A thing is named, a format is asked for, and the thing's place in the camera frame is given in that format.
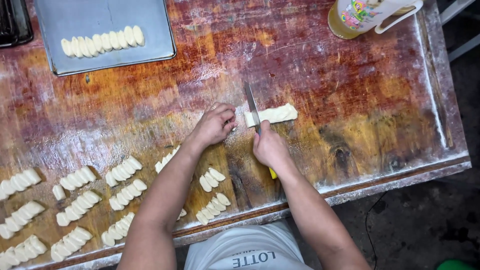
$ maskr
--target wood grain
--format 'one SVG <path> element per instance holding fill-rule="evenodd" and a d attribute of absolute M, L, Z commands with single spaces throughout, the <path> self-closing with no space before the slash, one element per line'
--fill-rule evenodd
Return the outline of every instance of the wood grain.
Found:
<path fill-rule="evenodd" d="M 167 3 L 178 47 L 169 61 L 55 77 L 31 1 L 34 41 L 0 51 L 0 179 L 29 166 L 43 178 L 0 202 L 0 222 L 31 199 L 47 208 L 15 237 L 0 240 L 0 250 L 33 233 L 50 247 L 77 225 L 94 235 L 66 261 L 54 263 L 47 252 L 25 263 L 29 268 L 57 269 L 121 252 L 122 243 L 107 248 L 100 234 L 135 212 L 144 195 L 115 212 L 108 198 L 135 178 L 149 185 L 154 164 L 215 101 L 237 107 L 239 127 L 203 153 L 185 202 L 188 214 L 173 233 L 176 243 L 200 241 L 256 217 L 281 217 L 275 213 L 288 207 L 285 194 L 254 158 L 254 129 L 241 116 L 249 110 L 243 80 L 260 110 L 286 102 L 298 110 L 297 120 L 273 129 L 287 138 L 297 166 L 332 204 L 471 166 L 434 2 L 382 35 L 354 40 L 338 39 L 328 29 L 332 1 Z M 106 172 L 130 154 L 144 168 L 109 188 Z M 101 180 L 56 202 L 52 186 L 84 165 Z M 232 205 L 201 226 L 195 213 L 212 194 L 201 189 L 198 177 L 208 167 L 227 176 L 214 192 Z M 55 214 L 88 189 L 103 201 L 59 227 Z"/>

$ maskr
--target white shirt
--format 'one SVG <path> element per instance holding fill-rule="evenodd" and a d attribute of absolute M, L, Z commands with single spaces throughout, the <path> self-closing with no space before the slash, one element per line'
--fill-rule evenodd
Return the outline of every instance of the white shirt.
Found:
<path fill-rule="evenodd" d="M 190 245 L 184 270 L 312 270 L 286 222 L 228 229 Z"/>

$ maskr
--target person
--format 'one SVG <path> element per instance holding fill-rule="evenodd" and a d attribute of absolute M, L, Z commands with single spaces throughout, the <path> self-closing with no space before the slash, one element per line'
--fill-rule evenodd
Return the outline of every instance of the person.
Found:
<path fill-rule="evenodd" d="M 237 126 L 235 107 L 215 103 L 207 109 L 177 154 L 160 171 L 130 226 L 117 267 L 177 269 L 172 231 L 185 202 L 193 171 L 209 145 L 223 141 Z M 278 175 L 298 229 L 326 270 L 370 269 L 340 219 L 303 177 L 288 146 L 270 123 L 253 139 L 253 153 Z M 189 248 L 186 270 L 311 269 L 303 263 L 295 239 L 284 222 L 225 230 Z"/>

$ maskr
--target jug handle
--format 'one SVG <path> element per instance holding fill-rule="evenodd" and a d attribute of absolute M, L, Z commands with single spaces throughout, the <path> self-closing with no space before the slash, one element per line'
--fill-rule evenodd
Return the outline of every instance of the jug handle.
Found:
<path fill-rule="evenodd" d="M 383 32 L 385 32 L 386 30 L 388 30 L 390 27 L 394 26 L 395 24 L 397 24 L 398 22 L 400 22 L 401 20 L 407 18 L 408 16 L 412 15 L 412 14 L 415 14 L 417 11 L 420 10 L 420 8 L 423 6 L 423 1 L 422 0 L 417 0 L 415 2 L 413 2 L 412 4 L 410 4 L 409 6 L 415 6 L 415 9 L 408 12 L 407 14 L 404 14 L 403 16 L 401 16 L 400 18 L 396 19 L 393 23 L 387 25 L 387 27 L 385 28 L 381 28 L 380 25 L 383 23 L 380 22 L 376 27 L 375 27 L 375 32 L 377 34 L 381 34 Z"/>

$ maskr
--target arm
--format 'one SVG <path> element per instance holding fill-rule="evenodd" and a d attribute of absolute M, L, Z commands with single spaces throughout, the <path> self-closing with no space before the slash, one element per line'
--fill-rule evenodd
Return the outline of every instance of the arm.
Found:
<path fill-rule="evenodd" d="M 316 251 L 326 270 L 370 267 L 335 212 L 295 166 L 285 139 L 261 124 L 262 136 L 255 134 L 253 153 L 278 175 L 293 219 L 301 235 Z"/>
<path fill-rule="evenodd" d="M 237 126 L 234 111 L 233 105 L 224 103 L 215 103 L 205 111 L 177 154 L 157 175 L 129 228 L 119 270 L 177 268 L 173 226 L 203 150 L 224 140 Z"/>

